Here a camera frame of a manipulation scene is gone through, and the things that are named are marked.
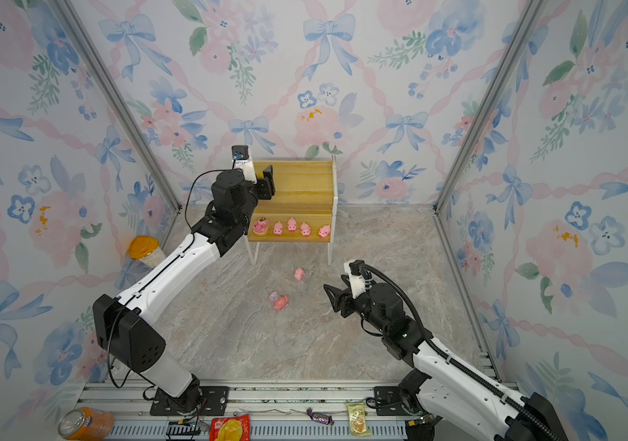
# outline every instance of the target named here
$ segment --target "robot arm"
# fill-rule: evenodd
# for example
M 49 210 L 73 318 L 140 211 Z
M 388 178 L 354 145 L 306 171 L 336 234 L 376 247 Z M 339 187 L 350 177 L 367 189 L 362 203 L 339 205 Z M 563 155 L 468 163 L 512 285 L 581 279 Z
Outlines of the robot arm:
M 174 297 L 248 234 L 258 200 L 274 196 L 272 166 L 257 178 L 247 146 L 233 146 L 233 169 L 219 173 L 214 199 L 184 241 L 132 287 L 93 305 L 99 345 L 167 394 L 171 408 L 189 414 L 200 403 L 199 380 L 165 350 L 152 326 Z
M 380 331 L 389 353 L 413 370 L 400 382 L 400 399 L 410 414 L 433 413 L 478 440 L 566 441 L 552 405 L 511 390 L 455 356 L 424 328 L 407 295 L 362 260 L 344 263 L 348 286 L 324 285 L 334 312 L 356 313 Z M 385 283 L 376 283 L 377 275 Z M 407 304 L 413 318 L 404 311 Z

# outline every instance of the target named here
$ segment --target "snack bag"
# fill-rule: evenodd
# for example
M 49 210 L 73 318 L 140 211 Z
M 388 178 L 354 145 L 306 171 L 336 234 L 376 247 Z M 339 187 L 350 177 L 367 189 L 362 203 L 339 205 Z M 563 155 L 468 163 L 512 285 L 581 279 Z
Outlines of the snack bag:
M 214 418 L 209 441 L 250 441 L 250 417 Z
M 346 404 L 349 408 L 349 426 L 354 436 L 371 436 L 371 431 L 365 424 L 365 403 Z

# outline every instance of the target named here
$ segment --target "red snack package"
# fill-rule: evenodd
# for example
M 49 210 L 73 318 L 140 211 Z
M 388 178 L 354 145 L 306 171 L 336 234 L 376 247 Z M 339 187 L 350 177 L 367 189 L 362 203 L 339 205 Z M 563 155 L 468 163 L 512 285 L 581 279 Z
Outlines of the red snack package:
M 209 441 L 250 441 L 250 417 L 214 418 Z

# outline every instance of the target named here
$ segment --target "white shelf leg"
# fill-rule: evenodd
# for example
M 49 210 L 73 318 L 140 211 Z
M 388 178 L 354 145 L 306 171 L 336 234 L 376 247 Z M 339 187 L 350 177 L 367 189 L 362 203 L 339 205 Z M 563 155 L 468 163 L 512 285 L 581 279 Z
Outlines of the white shelf leg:
M 250 247 L 250 241 L 248 241 L 248 236 L 243 236 L 243 240 L 246 242 L 246 249 L 248 250 L 248 257 L 250 258 L 250 263 L 255 266 L 257 263 L 257 252 L 260 251 L 260 242 L 256 243 L 256 252 L 253 254 L 253 250 Z
M 334 255 L 334 233 L 336 232 L 336 211 L 339 208 L 339 183 L 336 175 L 336 156 L 331 158 L 331 167 L 334 175 L 334 205 L 331 207 L 331 235 L 329 236 L 329 242 L 326 244 L 327 248 L 327 261 L 329 266 Z

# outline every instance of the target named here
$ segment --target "can lid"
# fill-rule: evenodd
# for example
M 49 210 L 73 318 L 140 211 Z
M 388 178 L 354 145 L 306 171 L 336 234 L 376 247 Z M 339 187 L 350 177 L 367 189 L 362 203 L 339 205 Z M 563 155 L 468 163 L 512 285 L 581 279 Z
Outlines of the can lid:
M 59 435 L 63 438 L 72 436 L 81 428 L 84 421 L 86 421 L 86 412 L 81 409 L 70 411 L 59 421 Z
M 138 236 L 133 239 L 128 250 L 132 259 L 142 259 L 157 250 L 158 246 L 160 243 L 154 237 Z

